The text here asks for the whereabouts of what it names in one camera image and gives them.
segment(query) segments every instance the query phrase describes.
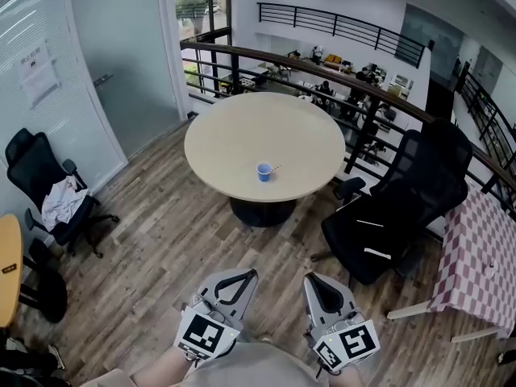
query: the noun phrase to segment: wooden handrail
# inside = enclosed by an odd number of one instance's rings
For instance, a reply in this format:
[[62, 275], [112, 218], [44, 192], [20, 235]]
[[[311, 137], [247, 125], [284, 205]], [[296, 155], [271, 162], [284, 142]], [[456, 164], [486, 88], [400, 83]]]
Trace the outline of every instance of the wooden handrail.
[[[240, 48], [237, 46], [226, 46], [222, 44], [208, 44], [208, 43], [196, 43], [189, 41], [181, 41], [181, 50], [186, 48], [192, 48], [197, 50], [215, 51], [219, 53], [225, 53], [229, 55], [237, 55], [241, 57], [248, 57], [250, 59], [262, 60], [265, 62], [273, 63], [275, 65], [281, 65], [296, 69], [302, 72], [313, 74], [315, 76], [322, 77], [328, 81], [345, 85], [352, 89], [357, 89], [360, 92], [364, 92], [369, 96], [380, 99], [382, 102], [388, 103], [389, 105], [396, 107], [397, 109], [407, 113], [409, 116], [416, 118], [423, 123], [432, 122], [435, 117], [428, 114], [426, 111], [419, 109], [412, 103], [408, 103], [406, 100], [398, 98], [393, 94], [386, 92], [377, 87], [371, 86], [364, 81], [359, 81], [354, 77], [350, 77], [345, 74], [337, 74], [328, 72], [327, 70], [311, 64], [305, 61], [290, 59], [285, 56], [276, 55], [274, 53], [262, 52], [260, 50], [254, 50], [250, 48]], [[490, 156], [485, 152], [481, 151], [475, 144], [472, 143], [473, 156], [475, 156], [484, 166], [486, 166], [493, 174], [503, 180], [514, 192], [516, 192], [516, 181], [505, 171], [499, 164], [497, 164]]]

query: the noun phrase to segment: desk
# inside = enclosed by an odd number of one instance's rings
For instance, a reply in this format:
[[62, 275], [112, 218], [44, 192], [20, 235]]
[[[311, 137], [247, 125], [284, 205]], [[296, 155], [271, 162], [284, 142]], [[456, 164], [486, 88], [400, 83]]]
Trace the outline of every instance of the desk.
[[[235, 215], [255, 227], [283, 223], [297, 198], [331, 181], [344, 153], [335, 121], [317, 106], [286, 94], [226, 98], [199, 115], [185, 136], [192, 170], [229, 196]], [[281, 165], [269, 182], [256, 174], [262, 162]]]
[[268, 64], [266, 63], [265, 65], [256, 66], [254, 69], [249, 70], [249, 72], [259, 73], [262, 76], [258, 77], [258, 76], [254, 76], [254, 75], [246, 74], [246, 73], [241, 73], [240, 76], [246, 77], [247, 79], [254, 81], [257, 85], [263, 85], [267, 81], [267, 78], [265, 77], [265, 75], [267, 75], [269, 72], [269, 70], [267, 69], [267, 65]]
[[[446, 214], [443, 257], [431, 300], [391, 311], [397, 319], [450, 306], [494, 327], [453, 337], [458, 343], [498, 333], [509, 337], [516, 320], [516, 223], [498, 202], [469, 185], [468, 197]], [[491, 261], [498, 271], [484, 274]]]
[[[0, 327], [12, 323], [18, 302], [41, 311], [49, 322], [58, 323], [65, 316], [67, 306], [66, 285], [61, 275], [23, 256], [22, 232], [14, 215], [0, 218], [0, 236], [0, 269], [16, 264], [10, 273], [0, 271]], [[22, 284], [24, 265], [40, 275], [37, 290]]]

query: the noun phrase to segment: yellow table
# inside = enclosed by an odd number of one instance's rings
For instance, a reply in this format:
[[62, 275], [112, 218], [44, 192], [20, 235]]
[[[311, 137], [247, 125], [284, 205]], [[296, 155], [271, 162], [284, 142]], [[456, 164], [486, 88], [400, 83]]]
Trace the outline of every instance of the yellow table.
[[[15, 265], [10, 273], [4, 268]], [[0, 218], [0, 327], [8, 327], [15, 317], [23, 270], [22, 232], [14, 215]]]
[[[24, 265], [37, 272], [37, 289], [21, 282]], [[9, 214], [0, 218], [0, 327], [12, 323], [18, 302], [41, 311], [50, 323], [58, 323], [65, 316], [68, 295], [65, 281], [57, 271], [23, 256], [18, 219]]]

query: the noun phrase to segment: table base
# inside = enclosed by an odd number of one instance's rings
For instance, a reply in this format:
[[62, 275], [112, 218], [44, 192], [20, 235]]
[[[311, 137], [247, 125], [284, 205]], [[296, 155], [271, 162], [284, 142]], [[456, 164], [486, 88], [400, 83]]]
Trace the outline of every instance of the table base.
[[229, 198], [233, 213], [250, 227], [274, 227], [286, 221], [296, 208], [296, 201], [250, 202]]
[[19, 301], [39, 310], [50, 323], [58, 323], [68, 305], [65, 280], [57, 271], [41, 267], [26, 257], [23, 263], [38, 273], [40, 282], [38, 289], [21, 284]]

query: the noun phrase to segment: checkered tablecloth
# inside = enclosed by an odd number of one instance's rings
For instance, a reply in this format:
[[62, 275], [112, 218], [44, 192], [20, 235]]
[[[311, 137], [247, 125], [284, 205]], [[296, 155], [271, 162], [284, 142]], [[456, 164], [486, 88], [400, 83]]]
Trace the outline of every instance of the checkered tablecloth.
[[[430, 311], [450, 306], [500, 327], [508, 337], [516, 321], [516, 223], [473, 185], [445, 219]], [[494, 260], [498, 271], [488, 278], [485, 267]]]

